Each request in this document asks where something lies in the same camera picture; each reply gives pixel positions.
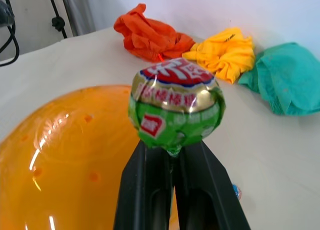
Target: orange cloth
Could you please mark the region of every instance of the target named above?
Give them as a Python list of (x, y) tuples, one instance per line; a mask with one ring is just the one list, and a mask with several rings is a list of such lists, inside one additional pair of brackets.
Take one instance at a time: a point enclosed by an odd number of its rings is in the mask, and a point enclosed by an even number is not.
[(191, 37), (163, 22), (145, 18), (145, 10), (146, 5), (140, 3), (115, 21), (113, 28), (124, 36), (125, 49), (150, 62), (160, 62), (160, 56), (178, 58), (191, 49), (195, 43)]

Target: crumpled fabric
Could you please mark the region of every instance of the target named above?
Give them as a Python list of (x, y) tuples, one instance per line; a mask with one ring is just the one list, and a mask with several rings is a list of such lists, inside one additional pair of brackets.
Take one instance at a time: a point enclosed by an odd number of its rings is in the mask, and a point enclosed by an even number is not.
[(296, 43), (259, 53), (253, 70), (244, 73), (238, 83), (260, 94), (274, 114), (320, 112), (320, 61)]
[(231, 84), (242, 73), (252, 70), (255, 64), (252, 38), (244, 38), (237, 27), (228, 28), (202, 43), (194, 44), (182, 57), (196, 61), (217, 78)]
[(195, 43), (191, 37), (163, 22), (145, 18), (145, 10), (146, 5), (140, 3), (115, 21), (113, 28), (124, 36), (125, 49), (149, 62), (179, 58), (191, 49)]

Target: white wall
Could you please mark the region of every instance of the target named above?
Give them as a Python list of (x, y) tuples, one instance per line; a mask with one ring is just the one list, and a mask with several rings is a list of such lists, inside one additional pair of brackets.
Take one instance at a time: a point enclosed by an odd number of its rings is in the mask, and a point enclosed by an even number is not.
[[(63, 39), (62, 33), (52, 27), (51, 19), (55, 12), (50, 0), (10, 0), (16, 22), (16, 39), (19, 43), (21, 54), (38, 50), (59, 42)], [(72, 36), (66, 9), (62, 0), (55, 0), (59, 14), (66, 21), (66, 34)], [(0, 46), (2, 46), (10, 34), (6, 27), (0, 28)], [(0, 60), (15, 55), (13, 41), (0, 54)]]
[(88, 0), (97, 30), (138, 3), (146, 3), (147, 17), (193, 36), (240, 27), (258, 50), (295, 41), (320, 58), (320, 0)]

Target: yellow cloth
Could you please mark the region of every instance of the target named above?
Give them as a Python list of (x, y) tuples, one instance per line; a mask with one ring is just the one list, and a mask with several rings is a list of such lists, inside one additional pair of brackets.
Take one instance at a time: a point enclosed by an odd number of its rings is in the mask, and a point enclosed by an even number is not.
[(182, 54), (188, 60), (233, 84), (241, 73), (250, 71), (255, 64), (254, 45), (251, 37), (244, 38), (239, 28), (228, 28), (193, 45)]

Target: lollipop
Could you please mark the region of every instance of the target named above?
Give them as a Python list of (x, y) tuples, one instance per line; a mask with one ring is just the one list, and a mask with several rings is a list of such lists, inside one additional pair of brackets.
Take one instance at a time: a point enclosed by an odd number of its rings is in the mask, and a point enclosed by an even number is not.
[(183, 146), (208, 136), (220, 124), (225, 108), (215, 77), (176, 58), (135, 75), (128, 114), (148, 147), (176, 156)]

